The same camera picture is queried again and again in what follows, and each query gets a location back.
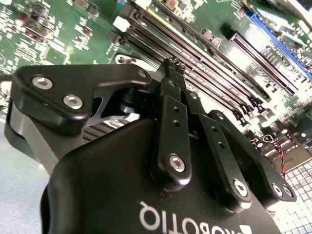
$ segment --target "capacitor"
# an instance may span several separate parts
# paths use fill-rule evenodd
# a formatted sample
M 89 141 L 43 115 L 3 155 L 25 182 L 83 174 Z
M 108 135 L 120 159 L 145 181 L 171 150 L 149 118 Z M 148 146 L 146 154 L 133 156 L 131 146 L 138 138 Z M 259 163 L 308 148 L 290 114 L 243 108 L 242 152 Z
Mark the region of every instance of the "capacitor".
M 254 139 L 257 138 L 256 135 L 252 131 L 250 131 L 250 130 L 247 133 L 245 133 L 244 136 L 248 140 L 254 140 Z
M 263 135 L 271 135 L 271 136 L 275 135 L 275 132 L 271 127 L 261 128 L 261 131 Z
M 278 121 L 276 123 L 276 125 L 282 134 L 286 134 L 288 132 L 288 129 L 286 128 L 286 126 L 281 121 Z
M 264 116 L 258 116 L 261 127 L 265 128 L 270 125 L 270 122 Z
M 256 146 L 257 148 L 261 148 L 263 146 L 263 142 L 261 140 L 259 140 L 257 143 L 256 143 Z
M 270 122 L 275 122 L 277 121 L 277 116 L 274 114 L 274 112 L 271 110 L 271 109 L 266 109 L 267 110 L 267 114 L 266 114 L 266 117 L 268 118 L 268 120 Z

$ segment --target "robotiq logo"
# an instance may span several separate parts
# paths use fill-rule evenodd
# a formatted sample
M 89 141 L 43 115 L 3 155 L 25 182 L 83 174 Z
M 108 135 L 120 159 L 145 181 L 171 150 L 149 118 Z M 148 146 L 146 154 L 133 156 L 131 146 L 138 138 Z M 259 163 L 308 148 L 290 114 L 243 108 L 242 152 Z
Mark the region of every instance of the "robotiq logo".
M 152 207 L 148 206 L 144 201 L 140 202 L 142 209 L 140 211 L 140 221 L 142 226 L 149 231 L 156 231 L 161 228 L 163 234 L 253 234 L 250 226 L 240 225 L 241 233 L 236 233 L 234 231 L 223 229 L 219 226 L 210 226 L 208 223 L 201 222 L 199 225 L 191 218 L 184 218 L 182 224 L 177 223 L 176 214 L 172 214 L 172 229 L 167 227 L 167 212 L 161 211 L 161 218 L 158 211 Z

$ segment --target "black metal plate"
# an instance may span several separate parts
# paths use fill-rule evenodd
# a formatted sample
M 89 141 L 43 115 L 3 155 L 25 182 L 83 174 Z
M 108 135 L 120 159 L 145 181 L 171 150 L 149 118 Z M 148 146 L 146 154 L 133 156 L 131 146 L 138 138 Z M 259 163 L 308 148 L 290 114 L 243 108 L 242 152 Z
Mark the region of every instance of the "black metal plate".
M 154 120 L 135 121 L 60 161 L 48 184 L 50 234 L 280 233 L 254 196 L 252 206 L 239 215 L 218 202 L 207 176 L 206 148 L 192 138 L 191 182 L 176 193 L 155 184 L 149 172 L 154 126 Z M 143 202 L 158 215 L 144 214 Z

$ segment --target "cable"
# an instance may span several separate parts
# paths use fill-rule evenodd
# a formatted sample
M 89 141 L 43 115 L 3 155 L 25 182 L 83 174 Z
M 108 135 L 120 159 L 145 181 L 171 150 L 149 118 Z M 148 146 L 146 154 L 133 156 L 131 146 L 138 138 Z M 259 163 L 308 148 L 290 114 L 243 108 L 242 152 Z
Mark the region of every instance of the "cable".
M 284 159 L 284 151 L 282 149 L 282 146 L 278 140 L 278 138 L 276 136 L 271 136 L 271 135 L 265 135 L 263 136 L 263 139 L 262 139 L 264 142 L 267 142 L 267 143 L 271 143 L 274 148 L 276 149 L 276 151 L 279 153 L 280 155 L 280 158 L 281 158 L 281 167 L 282 167 L 282 175 L 283 175 L 283 178 L 285 179 L 285 176 L 286 176 L 286 165 L 285 165 L 285 159 Z
M 280 157 L 281 157 L 282 175 L 283 175 L 283 178 L 285 179 L 285 177 L 286 177 L 286 165 L 285 165 L 285 159 L 284 159 L 284 151 L 283 151 L 282 146 L 281 146 L 277 137 L 274 138 L 274 142 L 275 142 L 275 148 L 279 152 Z

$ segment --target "white connector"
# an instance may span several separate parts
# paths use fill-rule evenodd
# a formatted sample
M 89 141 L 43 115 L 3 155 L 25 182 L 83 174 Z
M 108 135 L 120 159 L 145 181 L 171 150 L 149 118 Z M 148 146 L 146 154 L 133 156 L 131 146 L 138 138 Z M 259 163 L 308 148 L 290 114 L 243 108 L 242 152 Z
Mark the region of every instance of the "white connector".
M 120 31 L 122 31 L 123 33 L 127 31 L 127 29 L 131 26 L 130 23 L 120 17 L 120 16 L 117 16 L 114 23 L 113 23 L 113 26 L 116 27 L 117 29 L 119 29 Z

